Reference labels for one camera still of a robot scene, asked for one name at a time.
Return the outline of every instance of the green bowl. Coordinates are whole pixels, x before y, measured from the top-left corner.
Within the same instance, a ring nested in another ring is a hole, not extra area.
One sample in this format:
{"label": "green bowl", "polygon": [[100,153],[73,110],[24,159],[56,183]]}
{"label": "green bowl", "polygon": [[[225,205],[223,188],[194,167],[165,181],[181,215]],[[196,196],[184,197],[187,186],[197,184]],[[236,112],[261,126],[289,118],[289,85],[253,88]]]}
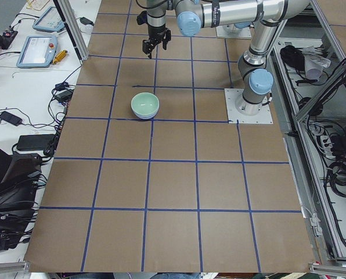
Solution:
{"label": "green bowl", "polygon": [[135,95],[131,101],[134,114],[141,119],[150,119],[159,110],[159,99],[151,93],[142,92]]}

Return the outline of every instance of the light blue cap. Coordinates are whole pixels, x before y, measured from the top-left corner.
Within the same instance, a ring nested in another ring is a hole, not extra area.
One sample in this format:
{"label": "light blue cap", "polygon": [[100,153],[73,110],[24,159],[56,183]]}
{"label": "light blue cap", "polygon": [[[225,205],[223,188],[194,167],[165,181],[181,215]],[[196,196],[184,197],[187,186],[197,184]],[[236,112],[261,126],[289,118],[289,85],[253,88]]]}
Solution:
{"label": "light blue cap", "polygon": [[194,12],[182,12],[177,17],[177,25],[182,35],[193,37],[201,29],[201,20]]}
{"label": "light blue cap", "polygon": [[249,78],[250,88],[258,95],[267,94],[272,87],[273,77],[265,69],[254,70]]}
{"label": "light blue cap", "polygon": [[251,24],[252,22],[239,22],[239,23],[235,23],[235,26],[236,28],[243,29],[250,26]]}

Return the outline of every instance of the yellow tool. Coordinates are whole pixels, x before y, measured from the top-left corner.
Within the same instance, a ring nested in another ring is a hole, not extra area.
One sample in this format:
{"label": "yellow tool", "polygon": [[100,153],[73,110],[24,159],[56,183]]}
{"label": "yellow tool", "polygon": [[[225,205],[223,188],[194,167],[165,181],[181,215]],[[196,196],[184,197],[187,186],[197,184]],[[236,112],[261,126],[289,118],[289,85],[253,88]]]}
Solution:
{"label": "yellow tool", "polygon": [[62,61],[63,58],[65,58],[67,55],[67,50],[62,50],[59,54],[56,55],[56,57],[53,59],[53,64],[57,64],[58,62]]}

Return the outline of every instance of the white desk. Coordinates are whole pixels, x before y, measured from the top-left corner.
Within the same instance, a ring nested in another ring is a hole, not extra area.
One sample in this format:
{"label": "white desk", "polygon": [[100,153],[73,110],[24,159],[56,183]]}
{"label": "white desk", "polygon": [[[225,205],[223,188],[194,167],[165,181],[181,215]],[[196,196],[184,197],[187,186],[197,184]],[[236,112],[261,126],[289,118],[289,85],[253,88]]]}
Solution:
{"label": "white desk", "polygon": [[[91,0],[88,2],[80,0],[70,0],[76,17],[85,16],[88,19],[95,21],[101,0]],[[26,6],[21,10],[21,13],[29,13],[40,16],[47,7],[53,6],[50,1],[40,12],[27,9]],[[12,23],[16,24],[21,18],[28,17],[19,15]],[[28,35],[47,35],[49,33],[39,32],[32,28],[33,20],[22,20],[15,27],[19,33],[13,41],[11,47],[7,51],[21,51],[25,39]],[[88,44],[90,35],[83,33],[85,43]],[[69,52],[60,63],[50,65],[45,69],[18,69],[16,62],[18,54],[3,55],[0,57],[0,109],[18,108],[29,115],[33,124],[52,122],[52,118],[48,113],[48,103],[52,97],[51,90],[57,83],[61,83],[73,70],[79,65],[79,60],[72,46],[71,40],[64,32],[58,36],[59,49],[66,49]],[[70,84],[76,84],[79,70],[74,73],[67,81]],[[64,107],[52,102],[54,114],[63,111]],[[23,119],[23,123],[28,123],[27,117],[22,115],[18,110],[9,110],[14,115]],[[6,153],[11,154],[11,147],[14,145],[20,135],[23,134],[47,134],[55,133],[54,128],[33,128],[30,126],[20,125],[18,127],[11,124],[0,123],[0,148]],[[43,174],[48,177],[51,169],[51,162],[42,166]],[[37,192],[35,201],[40,203],[44,190],[40,189]],[[0,252],[0,263],[19,262],[23,260],[28,244],[19,244],[17,248]]]}

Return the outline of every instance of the blue frame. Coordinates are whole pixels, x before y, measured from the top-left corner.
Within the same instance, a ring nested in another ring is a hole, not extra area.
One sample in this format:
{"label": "blue frame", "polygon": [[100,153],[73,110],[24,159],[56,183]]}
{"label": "blue frame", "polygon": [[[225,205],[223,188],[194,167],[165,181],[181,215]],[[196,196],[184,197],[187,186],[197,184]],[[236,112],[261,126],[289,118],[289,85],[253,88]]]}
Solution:
{"label": "blue frame", "polygon": [[[23,63],[23,59],[24,56],[26,54],[26,50],[28,47],[28,42],[30,42],[30,40],[32,38],[50,38],[50,42],[54,45],[54,48],[50,48],[48,46],[48,49],[46,50],[46,54],[45,54],[45,62],[44,63],[39,63],[39,64],[33,64],[33,63]],[[49,65],[52,63],[54,57],[56,56],[56,50],[57,50],[57,45],[58,45],[58,41],[57,38],[55,36],[52,35],[48,35],[48,36],[28,36],[24,42],[24,45],[22,47],[21,50],[21,54],[18,57],[18,61],[17,61],[17,67],[18,68],[47,68],[49,67]]]}
{"label": "blue frame", "polygon": [[43,31],[43,32],[59,32],[61,30],[64,29],[64,23],[63,21],[58,22],[57,26],[54,27],[44,27],[44,26],[40,26],[40,22],[42,21],[43,18],[45,18],[45,16],[47,16],[47,14],[52,10],[52,9],[56,9],[56,7],[54,6],[50,6],[49,8],[47,8],[47,10],[41,15],[41,17],[39,17],[33,24],[33,29],[38,30],[38,31]]}

